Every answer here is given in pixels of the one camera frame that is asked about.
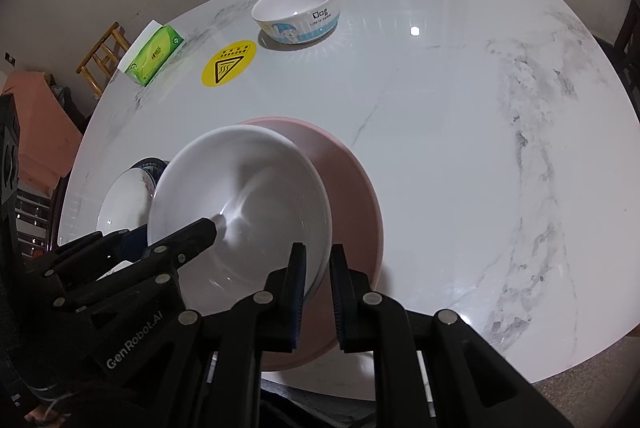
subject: marble table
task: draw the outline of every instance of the marble table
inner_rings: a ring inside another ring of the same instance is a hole
[[[640,127],[589,31],[562,0],[342,0],[336,30],[273,48],[250,11],[212,0],[171,25],[186,39],[147,88],[107,87],[66,192],[60,243],[94,231],[121,172],[170,160],[210,129],[305,119],[353,150],[384,223],[378,289],[408,309],[460,312],[530,381],[640,322]],[[200,76],[253,40],[234,80]],[[337,348],[265,374],[373,398],[372,359]]]

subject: white bowl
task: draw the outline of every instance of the white bowl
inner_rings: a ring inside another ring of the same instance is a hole
[[[320,38],[338,23],[338,0],[259,0],[251,16],[262,30],[283,44]]]
[[[96,229],[103,235],[146,224],[156,183],[142,168],[121,174],[104,197]]]
[[[286,267],[291,245],[306,245],[305,299],[329,258],[329,200],[313,164],[286,137],[255,125],[201,135],[169,163],[156,187],[149,245],[201,218],[218,236],[178,270],[186,306],[203,315],[233,306]]]

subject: chair back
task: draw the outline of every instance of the chair back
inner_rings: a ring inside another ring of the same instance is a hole
[[[116,72],[118,62],[120,62],[122,55],[124,55],[131,46],[124,36],[122,36],[119,29],[119,23],[114,22],[113,25],[102,35],[100,40],[95,43],[78,66],[78,69],[76,69],[76,73],[82,74],[82,76],[84,76],[84,78],[89,82],[96,98],[100,98],[104,90],[100,87],[98,82],[95,81],[95,78],[91,74],[91,71],[89,71],[87,64],[93,60],[100,70],[107,76],[108,83],[114,72]],[[110,38],[113,38],[114,41],[114,46],[111,47],[107,45],[107,41],[109,41]],[[105,53],[103,58],[98,56],[98,51]],[[122,52],[122,55],[118,57],[116,52]]]

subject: pink plate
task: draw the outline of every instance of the pink plate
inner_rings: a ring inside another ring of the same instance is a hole
[[[373,186],[356,157],[336,137],[300,119],[255,118],[243,121],[288,137],[316,167],[331,206],[334,244],[344,245],[351,269],[362,271],[373,287],[382,265],[382,215]],[[305,304],[298,348],[291,354],[265,352],[262,370],[295,368],[336,344],[329,268]]]

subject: yellow sticker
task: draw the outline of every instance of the yellow sticker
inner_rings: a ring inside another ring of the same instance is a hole
[[[224,85],[244,71],[254,56],[255,44],[251,40],[229,44],[218,51],[204,67],[202,83],[207,87]]]

